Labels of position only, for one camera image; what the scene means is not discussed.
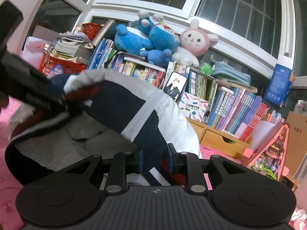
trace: white rabbit ear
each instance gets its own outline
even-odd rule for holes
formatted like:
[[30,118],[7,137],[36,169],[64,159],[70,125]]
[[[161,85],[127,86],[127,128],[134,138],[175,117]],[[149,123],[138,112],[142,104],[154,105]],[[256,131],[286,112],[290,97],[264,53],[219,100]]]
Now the white rabbit ear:
[[164,20],[164,16],[161,14],[154,14],[153,17],[155,17],[157,19],[157,21],[163,21]]
[[142,24],[143,27],[148,27],[150,23],[149,23],[148,20],[143,19],[143,20],[141,20],[141,24]]
[[141,9],[138,12],[138,16],[139,16],[140,19],[144,19],[144,18],[149,16],[149,12],[146,9]]
[[210,46],[214,46],[219,41],[219,37],[215,34],[208,34],[208,37],[210,39]]
[[193,19],[190,23],[190,28],[198,28],[199,27],[199,20]]

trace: folded light blue cloth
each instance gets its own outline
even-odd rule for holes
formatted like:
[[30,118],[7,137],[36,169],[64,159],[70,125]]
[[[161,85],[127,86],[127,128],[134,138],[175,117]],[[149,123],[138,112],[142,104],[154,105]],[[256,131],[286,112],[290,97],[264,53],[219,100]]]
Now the folded light blue cloth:
[[222,61],[215,63],[212,76],[214,78],[226,78],[229,81],[238,82],[243,85],[251,84],[251,76],[249,74],[242,73],[240,70]]

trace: blue plush toy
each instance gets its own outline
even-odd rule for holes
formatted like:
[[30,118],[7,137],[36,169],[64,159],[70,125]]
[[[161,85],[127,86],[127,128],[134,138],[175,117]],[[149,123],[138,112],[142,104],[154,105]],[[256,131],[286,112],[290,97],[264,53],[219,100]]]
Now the blue plush toy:
[[141,31],[136,28],[126,27],[123,24],[119,24],[116,27],[114,42],[117,49],[125,50],[127,53],[134,55],[139,55],[142,48],[150,50],[154,47],[148,37]]
[[138,12],[138,16],[138,29],[145,35],[149,35],[152,27],[164,20],[164,17],[161,14],[154,14],[153,16],[150,16],[149,11],[146,9],[141,9]]
[[165,67],[171,61],[172,51],[170,49],[165,49],[163,51],[153,49],[150,51],[141,51],[141,57],[147,57],[148,63],[154,64],[160,67]]
[[163,22],[152,27],[149,32],[149,39],[154,47],[160,51],[168,48],[174,53],[179,46],[179,36]]

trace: pink bunny plush toy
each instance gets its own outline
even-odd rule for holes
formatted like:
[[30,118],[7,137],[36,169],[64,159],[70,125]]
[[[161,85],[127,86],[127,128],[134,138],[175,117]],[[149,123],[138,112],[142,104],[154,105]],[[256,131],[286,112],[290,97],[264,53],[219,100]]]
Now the pink bunny plush toy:
[[172,61],[186,66],[199,67],[197,56],[202,56],[210,46],[217,44],[219,38],[214,34],[206,34],[198,28],[199,21],[193,19],[190,28],[179,37],[180,45],[176,53],[172,55]]

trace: metal screw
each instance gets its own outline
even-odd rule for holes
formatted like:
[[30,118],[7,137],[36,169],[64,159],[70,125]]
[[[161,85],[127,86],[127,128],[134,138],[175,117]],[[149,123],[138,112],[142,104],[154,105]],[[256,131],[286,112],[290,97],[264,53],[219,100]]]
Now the metal screw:
[[206,191],[206,187],[203,185],[193,185],[191,187],[191,190],[195,193],[202,193],[204,191]]
[[118,185],[110,185],[106,189],[109,193],[118,193],[122,188]]

